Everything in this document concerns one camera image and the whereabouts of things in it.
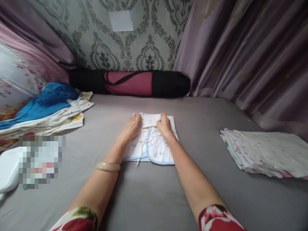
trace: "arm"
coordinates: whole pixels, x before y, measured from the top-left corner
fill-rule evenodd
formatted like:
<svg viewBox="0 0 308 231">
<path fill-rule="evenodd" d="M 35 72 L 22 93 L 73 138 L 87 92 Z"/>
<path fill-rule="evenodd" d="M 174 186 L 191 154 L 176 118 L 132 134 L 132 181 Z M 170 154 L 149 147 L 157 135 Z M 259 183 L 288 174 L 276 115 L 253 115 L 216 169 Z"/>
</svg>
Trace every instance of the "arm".
<svg viewBox="0 0 308 231">
<path fill-rule="evenodd" d="M 179 174 L 192 213 L 198 223 L 201 211 L 212 204 L 226 206 L 211 182 L 190 158 L 171 130 L 170 120 L 165 113 L 157 128 L 166 139 Z"/>
<path fill-rule="evenodd" d="M 121 164 L 126 146 L 140 131 L 140 116 L 135 114 L 131 117 L 103 162 Z M 118 172 L 95 169 L 67 211 L 88 207 L 95 212 L 99 227 L 117 178 Z"/>
</svg>

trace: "red floral sleeve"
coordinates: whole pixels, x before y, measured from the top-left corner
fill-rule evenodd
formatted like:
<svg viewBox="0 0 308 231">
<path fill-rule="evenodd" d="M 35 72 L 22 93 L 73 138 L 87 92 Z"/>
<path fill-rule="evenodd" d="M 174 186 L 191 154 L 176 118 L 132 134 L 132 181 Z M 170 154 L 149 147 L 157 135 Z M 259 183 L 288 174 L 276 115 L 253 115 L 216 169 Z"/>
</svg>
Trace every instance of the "red floral sleeve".
<svg viewBox="0 0 308 231">
<path fill-rule="evenodd" d="M 222 205 L 211 205 L 199 215 L 200 231 L 245 231 L 243 226 Z"/>
<path fill-rule="evenodd" d="M 50 231 L 96 231 L 97 217 L 95 212 L 86 207 L 68 211 L 50 229 Z"/>
</svg>

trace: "purple curtain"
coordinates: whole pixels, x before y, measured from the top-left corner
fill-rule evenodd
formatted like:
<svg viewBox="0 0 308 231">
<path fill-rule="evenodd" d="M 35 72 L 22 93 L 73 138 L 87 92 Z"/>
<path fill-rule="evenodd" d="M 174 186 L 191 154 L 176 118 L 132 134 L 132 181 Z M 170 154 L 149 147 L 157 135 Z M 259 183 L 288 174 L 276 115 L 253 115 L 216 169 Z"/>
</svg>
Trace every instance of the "purple curtain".
<svg viewBox="0 0 308 231">
<path fill-rule="evenodd" d="M 26 0 L 1 0 L 0 20 L 61 67 L 76 68 L 70 50 Z"/>
<path fill-rule="evenodd" d="M 308 141 L 306 3 L 194 1 L 174 66 L 189 96 L 229 99 L 266 131 Z"/>
</svg>

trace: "wall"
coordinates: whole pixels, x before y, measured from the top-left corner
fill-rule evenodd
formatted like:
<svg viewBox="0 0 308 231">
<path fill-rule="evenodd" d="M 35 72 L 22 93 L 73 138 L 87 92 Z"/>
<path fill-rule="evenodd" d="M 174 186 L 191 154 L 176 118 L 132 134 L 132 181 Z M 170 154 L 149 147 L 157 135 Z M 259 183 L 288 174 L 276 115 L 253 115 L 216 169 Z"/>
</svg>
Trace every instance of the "wall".
<svg viewBox="0 0 308 231">
<path fill-rule="evenodd" d="M 172 70 L 193 0 L 28 0 L 77 64 L 113 71 Z M 113 32 L 108 11 L 131 10 L 134 31 Z"/>
</svg>

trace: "yoga mat bag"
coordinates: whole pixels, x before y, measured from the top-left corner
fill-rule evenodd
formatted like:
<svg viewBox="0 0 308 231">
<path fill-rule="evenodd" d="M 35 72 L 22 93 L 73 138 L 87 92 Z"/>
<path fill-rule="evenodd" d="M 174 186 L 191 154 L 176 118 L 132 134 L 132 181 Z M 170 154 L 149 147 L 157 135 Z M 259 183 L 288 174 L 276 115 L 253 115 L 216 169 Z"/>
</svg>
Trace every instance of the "yoga mat bag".
<svg viewBox="0 0 308 231">
<path fill-rule="evenodd" d="M 69 76 L 74 88 L 94 94 L 176 98 L 190 90 L 190 79 L 174 71 L 111 72 L 76 68 Z"/>
</svg>

